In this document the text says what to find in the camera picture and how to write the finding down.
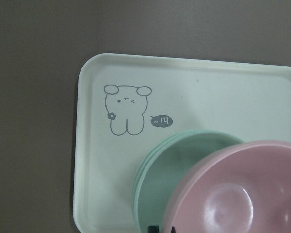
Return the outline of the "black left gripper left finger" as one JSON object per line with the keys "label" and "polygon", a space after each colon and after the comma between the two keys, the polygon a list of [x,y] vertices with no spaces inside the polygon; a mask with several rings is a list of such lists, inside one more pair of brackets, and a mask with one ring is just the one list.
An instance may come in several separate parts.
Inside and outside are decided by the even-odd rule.
{"label": "black left gripper left finger", "polygon": [[147,228],[148,233],[159,233],[159,226],[158,225],[150,225]]}

